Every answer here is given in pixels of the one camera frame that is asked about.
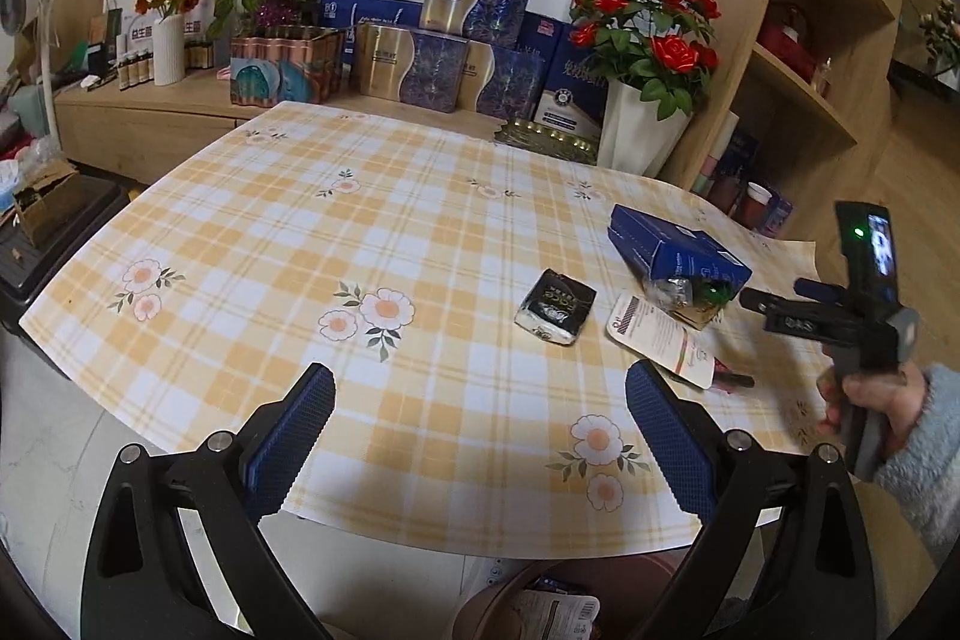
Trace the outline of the person's right hand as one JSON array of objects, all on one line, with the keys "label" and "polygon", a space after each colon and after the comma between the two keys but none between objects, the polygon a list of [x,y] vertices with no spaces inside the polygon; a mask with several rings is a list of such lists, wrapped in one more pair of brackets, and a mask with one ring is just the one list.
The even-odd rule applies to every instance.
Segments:
[{"label": "person's right hand", "polygon": [[908,360],[895,374],[848,375],[838,380],[835,370],[828,370],[817,380],[817,390],[827,404],[825,417],[817,424],[820,434],[838,435],[844,404],[854,404],[887,419],[884,456],[890,458],[907,447],[926,404],[928,379]]}]

